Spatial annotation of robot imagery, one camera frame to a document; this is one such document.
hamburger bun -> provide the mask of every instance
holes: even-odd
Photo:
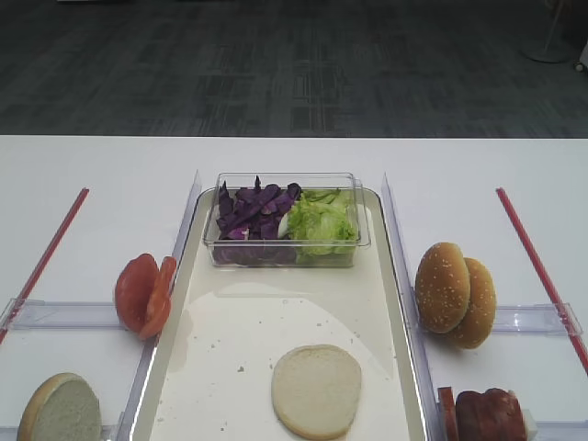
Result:
[[[340,347],[298,347],[280,358],[274,369],[274,410],[297,435],[312,440],[339,438],[355,419],[361,379],[359,364]]]
[[[47,379],[30,398],[17,441],[99,441],[100,405],[79,375],[64,372]]]
[[[415,280],[416,304],[423,326],[446,334],[458,326],[469,304],[469,272],[454,243],[436,243],[421,259]]]
[[[469,271],[469,306],[463,320],[447,338],[462,349],[480,346],[492,331],[496,315],[496,295],[490,271],[475,259],[466,257]]]

white tray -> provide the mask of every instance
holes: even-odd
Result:
[[[366,190],[374,241],[346,269],[214,267],[198,201],[133,439],[297,439],[271,404],[273,366],[299,345],[334,344],[363,371],[346,439],[425,438],[382,207]]]

plastic food container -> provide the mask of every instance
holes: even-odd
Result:
[[[221,239],[221,228],[217,223],[220,217],[219,196],[223,184],[229,196],[236,201],[236,193],[242,188],[254,189],[259,177],[261,188],[270,184],[279,186],[284,192],[288,185],[296,183],[305,190],[338,190],[348,193],[349,203],[346,215],[349,224],[356,232],[350,240],[310,241],[290,240],[289,236],[275,240]],[[237,267],[350,267],[354,264],[357,247],[370,244],[367,213],[364,206],[361,183],[350,173],[224,173],[220,174],[212,206],[209,209],[203,233],[203,243],[207,246],[215,266]]]

purple cabbage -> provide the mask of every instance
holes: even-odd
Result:
[[[296,260],[296,250],[291,246],[216,246],[212,255],[218,265],[279,266]]]
[[[296,183],[282,190],[276,184],[261,187],[259,176],[254,188],[242,187],[231,197],[226,182],[219,190],[220,240],[275,240],[284,214],[300,198]]]

sesame seed bun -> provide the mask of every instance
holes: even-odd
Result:
[[[462,349],[480,346],[492,331],[496,314],[496,295],[490,271],[475,259],[465,258],[469,271],[469,306],[463,320],[447,334]]]
[[[463,319],[469,304],[469,272],[454,243],[436,243],[424,253],[416,272],[416,304],[422,325],[446,334]]]
[[[100,403],[92,388],[79,375],[63,372],[35,390],[17,441],[99,441],[101,430]]]

